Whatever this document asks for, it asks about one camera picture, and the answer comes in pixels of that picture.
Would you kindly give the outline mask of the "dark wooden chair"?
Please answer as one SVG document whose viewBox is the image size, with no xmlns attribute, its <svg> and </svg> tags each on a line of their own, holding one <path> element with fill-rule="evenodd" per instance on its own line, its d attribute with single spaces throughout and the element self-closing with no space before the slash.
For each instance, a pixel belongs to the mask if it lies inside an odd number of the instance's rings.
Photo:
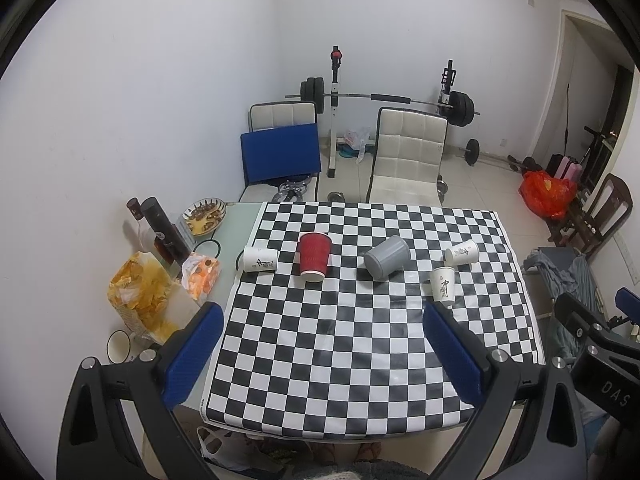
<svg viewBox="0 0 640 480">
<path fill-rule="evenodd" d="M 582 242 L 579 251 L 590 260 L 624 225 L 633 209 L 627 183 L 615 174 L 607 174 L 587 209 L 573 200 L 564 219 L 550 226 L 549 242 L 567 247 L 578 237 Z"/>
</svg>

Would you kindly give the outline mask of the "orange tissue pack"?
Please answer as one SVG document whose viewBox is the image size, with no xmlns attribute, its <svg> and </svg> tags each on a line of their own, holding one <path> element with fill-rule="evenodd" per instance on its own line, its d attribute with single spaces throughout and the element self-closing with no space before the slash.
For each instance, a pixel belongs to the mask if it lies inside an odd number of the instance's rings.
<svg viewBox="0 0 640 480">
<path fill-rule="evenodd" d="M 195 302 L 204 304 L 218 280 L 220 262 L 217 258 L 192 252 L 182 264 L 181 272 L 182 288 Z"/>
</svg>

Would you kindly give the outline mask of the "white barbell rack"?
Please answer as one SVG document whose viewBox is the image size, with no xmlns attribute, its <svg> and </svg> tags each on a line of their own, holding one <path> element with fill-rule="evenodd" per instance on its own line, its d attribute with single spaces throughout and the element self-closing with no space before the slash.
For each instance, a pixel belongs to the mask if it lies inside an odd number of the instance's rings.
<svg viewBox="0 0 640 480">
<path fill-rule="evenodd" d="M 336 173 L 336 154 L 337 154 L 337 131 L 334 128 L 334 122 L 336 121 L 337 116 L 337 107 L 338 101 L 341 96 L 346 96 L 346 98 L 360 98 L 360 99 L 369 99 L 370 96 L 365 93 L 354 93 L 354 92 L 346 92 L 343 93 L 340 91 L 340 80 L 338 79 L 338 71 L 340 70 L 342 64 L 343 53 L 340 50 L 339 46 L 334 46 L 332 48 L 330 54 L 331 60 L 331 70 L 332 70 L 332 79 L 331 79 L 331 91 L 329 93 L 330 100 L 330 121 L 329 121 L 329 136 L 330 136 L 330 152 L 329 152 L 329 165 L 326 170 L 326 176 L 330 179 L 335 177 Z"/>
</svg>

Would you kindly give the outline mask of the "plate with food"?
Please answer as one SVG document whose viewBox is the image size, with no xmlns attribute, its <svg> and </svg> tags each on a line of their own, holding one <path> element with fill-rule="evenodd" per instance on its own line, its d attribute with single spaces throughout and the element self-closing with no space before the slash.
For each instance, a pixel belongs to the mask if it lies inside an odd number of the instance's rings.
<svg viewBox="0 0 640 480">
<path fill-rule="evenodd" d="M 213 234 L 224 221 L 227 203 L 217 197 L 203 198 L 192 204 L 182 218 L 194 237 Z"/>
</svg>

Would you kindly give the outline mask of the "white paper cup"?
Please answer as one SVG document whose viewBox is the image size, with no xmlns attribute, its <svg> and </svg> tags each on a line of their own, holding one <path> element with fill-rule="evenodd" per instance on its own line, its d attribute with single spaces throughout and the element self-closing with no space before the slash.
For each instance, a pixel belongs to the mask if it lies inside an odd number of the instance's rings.
<svg viewBox="0 0 640 480">
<path fill-rule="evenodd" d="M 431 289 L 435 302 L 451 308 L 456 301 L 456 270 L 452 266 L 440 266 L 431 272 Z"/>
<path fill-rule="evenodd" d="M 445 250 L 447 266 L 465 266 L 480 260 L 480 250 L 474 240 L 466 240 Z"/>
<path fill-rule="evenodd" d="M 278 268 L 277 249 L 247 246 L 244 248 L 241 263 L 245 272 L 271 272 Z"/>
</svg>

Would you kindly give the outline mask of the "dark bottle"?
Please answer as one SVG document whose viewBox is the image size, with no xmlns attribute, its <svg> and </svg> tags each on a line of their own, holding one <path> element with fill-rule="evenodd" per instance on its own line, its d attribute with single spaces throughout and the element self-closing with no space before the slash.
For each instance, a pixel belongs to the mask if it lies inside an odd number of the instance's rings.
<svg viewBox="0 0 640 480">
<path fill-rule="evenodd" d="M 146 198 L 141 203 L 141 211 L 151 229 L 156 233 L 156 237 L 171 253 L 175 262 L 182 266 L 190 257 L 191 249 L 160 206 L 157 198 L 153 196 Z"/>
</svg>

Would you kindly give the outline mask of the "white enamel mug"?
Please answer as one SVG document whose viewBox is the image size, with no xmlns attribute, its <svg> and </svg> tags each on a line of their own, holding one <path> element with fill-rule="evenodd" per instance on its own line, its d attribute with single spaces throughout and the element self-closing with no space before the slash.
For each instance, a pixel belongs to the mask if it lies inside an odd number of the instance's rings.
<svg viewBox="0 0 640 480">
<path fill-rule="evenodd" d="M 107 338 L 106 356 L 111 364 L 129 362 L 132 358 L 132 345 L 129 334 L 124 330 L 114 330 Z"/>
</svg>

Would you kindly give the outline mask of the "white padded chair left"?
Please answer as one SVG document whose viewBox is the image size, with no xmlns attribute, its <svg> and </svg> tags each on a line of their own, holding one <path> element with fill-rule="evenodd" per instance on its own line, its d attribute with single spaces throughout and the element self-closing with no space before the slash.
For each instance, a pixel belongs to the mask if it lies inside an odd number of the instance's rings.
<svg viewBox="0 0 640 480">
<path fill-rule="evenodd" d="M 252 105 L 248 111 L 247 132 L 308 124 L 317 125 L 314 103 L 284 101 L 258 103 Z M 242 202 L 312 202 L 317 198 L 320 172 L 310 176 L 274 179 L 252 185 L 245 183 L 240 200 Z"/>
</svg>

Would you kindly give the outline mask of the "white padded chair right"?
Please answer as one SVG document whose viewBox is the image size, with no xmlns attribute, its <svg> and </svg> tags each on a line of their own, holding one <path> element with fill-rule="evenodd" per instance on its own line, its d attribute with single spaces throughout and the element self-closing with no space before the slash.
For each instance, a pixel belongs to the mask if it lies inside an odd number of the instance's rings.
<svg viewBox="0 0 640 480">
<path fill-rule="evenodd" d="M 437 182 L 447 128 L 446 119 L 437 115 L 381 107 L 367 201 L 439 207 Z"/>
</svg>

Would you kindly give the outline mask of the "black white checkered mat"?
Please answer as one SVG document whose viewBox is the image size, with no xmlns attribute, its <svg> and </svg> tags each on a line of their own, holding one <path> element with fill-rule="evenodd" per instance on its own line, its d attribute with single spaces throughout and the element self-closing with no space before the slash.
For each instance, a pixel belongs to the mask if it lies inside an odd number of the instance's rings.
<svg viewBox="0 0 640 480">
<path fill-rule="evenodd" d="M 332 242 L 322 282 L 299 274 L 299 237 Z M 363 255 L 398 235 L 411 259 L 375 281 Z M 474 240 L 456 272 L 454 318 L 518 362 L 544 358 L 508 234 L 490 210 L 389 204 L 265 203 L 248 236 L 278 268 L 239 273 L 209 364 L 201 413 L 212 425 L 273 437 L 364 440 L 465 422 L 462 402 L 424 337 L 431 272 Z"/>
</svg>

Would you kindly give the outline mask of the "red plastic bag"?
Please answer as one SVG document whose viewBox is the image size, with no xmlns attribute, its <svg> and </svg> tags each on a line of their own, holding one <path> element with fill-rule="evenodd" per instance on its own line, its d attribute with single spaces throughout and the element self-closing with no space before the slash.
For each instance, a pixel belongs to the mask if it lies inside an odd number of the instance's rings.
<svg viewBox="0 0 640 480">
<path fill-rule="evenodd" d="M 544 170 L 527 171 L 518 188 L 527 208 L 538 217 L 560 221 L 577 194 L 577 184 L 549 176 Z"/>
</svg>

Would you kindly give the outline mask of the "grey blue clothes pile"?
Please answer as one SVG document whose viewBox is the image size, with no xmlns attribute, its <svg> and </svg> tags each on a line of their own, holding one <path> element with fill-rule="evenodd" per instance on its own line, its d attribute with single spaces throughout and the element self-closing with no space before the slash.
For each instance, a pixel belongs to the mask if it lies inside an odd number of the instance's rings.
<svg viewBox="0 0 640 480">
<path fill-rule="evenodd" d="M 555 300 L 568 292 L 589 310 L 598 322 L 604 323 L 603 309 L 596 282 L 592 278 L 587 258 L 575 248 L 539 247 L 534 249 L 522 265 L 525 274 L 538 274 L 546 289 L 551 307 Z M 547 358 L 559 356 L 572 364 L 579 353 L 575 337 L 550 312 L 542 322 L 544 352 Z"/>
</svg>

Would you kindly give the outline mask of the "yellow snack bag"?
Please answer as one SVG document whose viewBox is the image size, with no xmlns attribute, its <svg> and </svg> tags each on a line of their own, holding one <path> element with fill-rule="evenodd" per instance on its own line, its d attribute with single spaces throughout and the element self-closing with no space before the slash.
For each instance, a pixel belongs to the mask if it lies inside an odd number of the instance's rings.
<svg viewBox="0 0 640 480">
<path fill-rule="evenodd" d="M 164 344 L 183 330 L 200 306 L 150 252 L 136 252 L 107 287 L 107 299 L 137 336 Z"/>
</svg>

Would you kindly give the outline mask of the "grey plastic cup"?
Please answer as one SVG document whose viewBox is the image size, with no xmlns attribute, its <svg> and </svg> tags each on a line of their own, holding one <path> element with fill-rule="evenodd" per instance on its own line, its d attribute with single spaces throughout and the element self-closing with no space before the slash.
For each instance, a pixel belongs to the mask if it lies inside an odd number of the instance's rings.
<svg viewBox="0 0 640 480">
<path fill-rule="evenodd" d="M 410 259 L 409 246 L 398 235 L 389 237 L 363 255 L 364 267 L 375 281 L 385 281 L 390 274 L 402 270 Z"/>
</svg>

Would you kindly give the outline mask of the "blue cushion board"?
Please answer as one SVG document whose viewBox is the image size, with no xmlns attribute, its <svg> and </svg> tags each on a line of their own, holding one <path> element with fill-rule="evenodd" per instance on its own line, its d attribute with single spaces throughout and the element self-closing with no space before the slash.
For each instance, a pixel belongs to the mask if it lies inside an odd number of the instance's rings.
<svg viewBox="0 0 640 480">
<path fill-rule="evenodd" d="M 310 176 L 321 171 L 316 124 L 246 132 L 240 141 L 246 184 Z"/>
</svg>

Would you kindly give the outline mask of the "white padded chair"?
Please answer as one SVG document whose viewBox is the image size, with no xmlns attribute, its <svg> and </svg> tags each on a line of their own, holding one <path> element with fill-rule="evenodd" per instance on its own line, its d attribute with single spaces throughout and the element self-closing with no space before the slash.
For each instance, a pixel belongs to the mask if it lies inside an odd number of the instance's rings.
<svg viewBox="0 0 640 480">
<path fill-rule="evenodd" d="M 447 128 L 446 119 L 437 115 L 381 107 L 367 201 L 439 207 L 437 182 Z"/>
<path fill-rule="evenodd" d="M 258 103 L 252 105 L 248 111 L 247 132 L 308 124 L 317 125 L 314 103 L 284 101 Z M 320 172 L 310 176 L 274 179 L 252 185 L 245 183 L 240 200 L 242 202 L 312 202 L 317 198 Z"/>
</svg>

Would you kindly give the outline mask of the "red ribbed paper cup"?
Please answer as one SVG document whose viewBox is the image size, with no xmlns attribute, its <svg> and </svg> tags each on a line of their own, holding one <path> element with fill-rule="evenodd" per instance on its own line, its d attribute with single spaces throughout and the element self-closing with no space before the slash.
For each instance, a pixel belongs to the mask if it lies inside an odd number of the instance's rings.
<svg viewBox="0 0 640 480">
<path fill-rule="evenodd" d="M 309 232 L 299 237 L 299 274 L 307 282 L 319 283 L 328 273 L 331 239 L 324 233 Z"/>
</svg>

